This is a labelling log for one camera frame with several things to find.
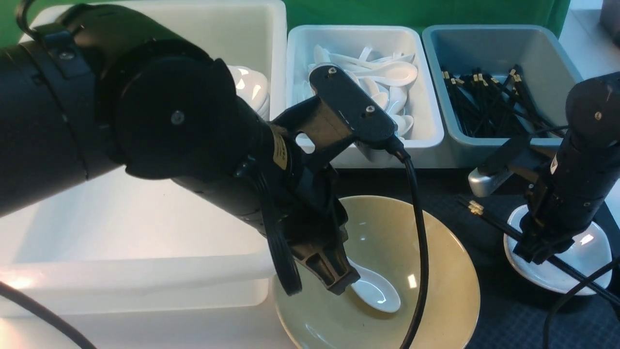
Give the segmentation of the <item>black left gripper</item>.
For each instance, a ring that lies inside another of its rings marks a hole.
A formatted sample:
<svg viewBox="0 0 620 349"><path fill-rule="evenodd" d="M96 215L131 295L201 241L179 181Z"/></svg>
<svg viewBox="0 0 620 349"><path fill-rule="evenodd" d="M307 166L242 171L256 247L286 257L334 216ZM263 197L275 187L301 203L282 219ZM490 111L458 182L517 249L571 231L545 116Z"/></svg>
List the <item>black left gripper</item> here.
<svg viewBox="0 0 620 349"><path fill-rule="evenodd" d="M341 295L360 275L344 250L348 217L335 197L337 179L330 164L314 169L291 160L286 169L262 166L262 214L276 270L296 272L300 264Z"/></svg>

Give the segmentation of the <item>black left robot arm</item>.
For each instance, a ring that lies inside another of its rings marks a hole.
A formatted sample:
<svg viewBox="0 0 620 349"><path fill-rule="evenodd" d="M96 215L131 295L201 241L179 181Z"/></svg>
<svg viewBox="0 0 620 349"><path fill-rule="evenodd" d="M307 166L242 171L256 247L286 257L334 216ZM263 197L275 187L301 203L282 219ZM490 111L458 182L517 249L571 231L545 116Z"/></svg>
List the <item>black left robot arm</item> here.
<svg viewBox="0 0 620 349"><path fill-rule="evenodd" d="M31 41L1 49L2 216L124 166L257 229L288 295L297 265L336 295L359 280L335 172L295 142L307 107L266 121L221 58L128 7L76 4L36 28L27 8Z"/></svg>

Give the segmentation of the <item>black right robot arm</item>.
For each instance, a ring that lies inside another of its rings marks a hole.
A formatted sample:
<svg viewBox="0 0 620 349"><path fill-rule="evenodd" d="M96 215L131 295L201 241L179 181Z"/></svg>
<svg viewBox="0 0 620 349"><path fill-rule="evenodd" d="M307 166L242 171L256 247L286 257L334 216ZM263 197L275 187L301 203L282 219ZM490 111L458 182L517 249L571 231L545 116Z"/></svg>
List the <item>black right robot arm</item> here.
<svg viewBox="0 0 620 349"><path fill-rule="evenodd" d="M541 264L567 251L593 221L619 178L619 73L589 78L567 95L567 133L525 199L514 252Z"/></svg>

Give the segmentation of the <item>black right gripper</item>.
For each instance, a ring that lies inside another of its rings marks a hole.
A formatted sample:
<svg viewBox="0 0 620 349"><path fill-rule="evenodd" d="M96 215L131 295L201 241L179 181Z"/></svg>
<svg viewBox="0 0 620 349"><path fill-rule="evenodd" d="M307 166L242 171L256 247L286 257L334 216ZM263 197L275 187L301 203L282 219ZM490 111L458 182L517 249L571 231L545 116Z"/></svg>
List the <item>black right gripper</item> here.
<svg viewBox="0 0 620 349"><path fill-rule="evenodd" d="M513 248L514 254L528 263L540 265L573 245L573 238L589 227L589 214L553 213L534 217L526 213L515 216L513 223L521 230L520 241Z"/></svg>

